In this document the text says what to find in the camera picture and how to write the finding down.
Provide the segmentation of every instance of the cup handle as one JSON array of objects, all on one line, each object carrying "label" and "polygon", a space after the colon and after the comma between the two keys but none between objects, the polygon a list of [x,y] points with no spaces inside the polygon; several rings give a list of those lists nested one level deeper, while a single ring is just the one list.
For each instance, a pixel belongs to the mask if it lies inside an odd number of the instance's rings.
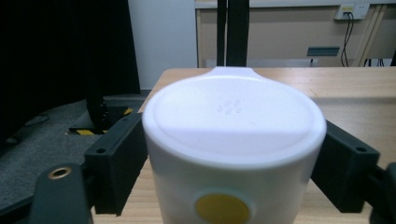
[{"label": "cup handle", "polygon": [[252,68],[249,67],[215,67],[210,72],[204,74],[203,76],[214,77],[214,76],[227,76],[227,77],[252,77],[268,80],[265,77],[257,74]]}]

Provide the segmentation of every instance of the cup lid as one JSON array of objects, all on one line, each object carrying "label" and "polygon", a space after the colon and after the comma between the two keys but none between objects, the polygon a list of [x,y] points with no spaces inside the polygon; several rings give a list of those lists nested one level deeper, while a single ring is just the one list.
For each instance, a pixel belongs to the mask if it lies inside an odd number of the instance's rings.
[{"label": "cup lid", "polygon": [[235,67],[217,67],[158,91],[143,125],[175,156],[238,169],[299,160],[317,150],[326,133],[325,118],[309,97]]}]

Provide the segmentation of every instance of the yellow circle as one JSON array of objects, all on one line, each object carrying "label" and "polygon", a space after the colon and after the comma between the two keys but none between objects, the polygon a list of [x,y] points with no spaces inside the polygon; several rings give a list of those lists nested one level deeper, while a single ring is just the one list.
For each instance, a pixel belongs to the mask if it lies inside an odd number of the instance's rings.
[{"label": "yellow circle", "polygon": [[241,224],[248,220],[247,205],[227,194],[207,194],[195,203],[195,210],[212,224]]}]

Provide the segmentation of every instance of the wooden table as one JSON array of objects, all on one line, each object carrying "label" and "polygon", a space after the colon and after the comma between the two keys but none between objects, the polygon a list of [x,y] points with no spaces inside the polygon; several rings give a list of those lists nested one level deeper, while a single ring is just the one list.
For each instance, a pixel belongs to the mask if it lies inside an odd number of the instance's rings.
[{"label": "wooden table", "polygon": [[[291,85],[311,97],[327,120],[381,153],[378,165],[396,161],[396,67],[258,68],[258,74]],[[163,73],[149,98],[162,87],[210,69],[171,69]],[[369,223],[371,207],[341,214],[310,181],[295,223]],[[149,161],[120,217],[93,215],[94,223],[162,223]]]}]

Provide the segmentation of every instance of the white mug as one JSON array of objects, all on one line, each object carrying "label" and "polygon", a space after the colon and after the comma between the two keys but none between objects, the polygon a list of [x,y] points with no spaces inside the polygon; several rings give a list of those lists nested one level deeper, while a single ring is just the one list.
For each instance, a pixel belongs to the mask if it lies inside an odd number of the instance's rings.
[{"label": "white mug", "polygon": [[306,95],[240,67],[158,91],[143,126],[165,224],[292,223],[326,133]]}]

